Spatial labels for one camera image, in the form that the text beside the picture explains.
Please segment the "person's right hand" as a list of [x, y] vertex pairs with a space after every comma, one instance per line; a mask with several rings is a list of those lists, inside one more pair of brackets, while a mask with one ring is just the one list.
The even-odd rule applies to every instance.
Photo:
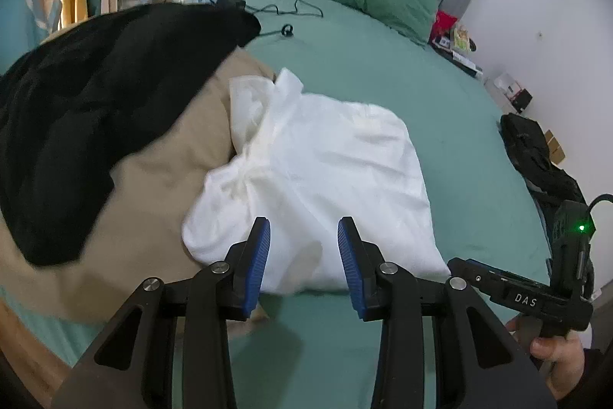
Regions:
[[552, 365], [546, 376], [546, 385], [557, 401], [578, 386], [585, 368], [585, 353], [579, 333], [570, 330], [565, 336], [536, 336], [529, 343], [528, 352]]

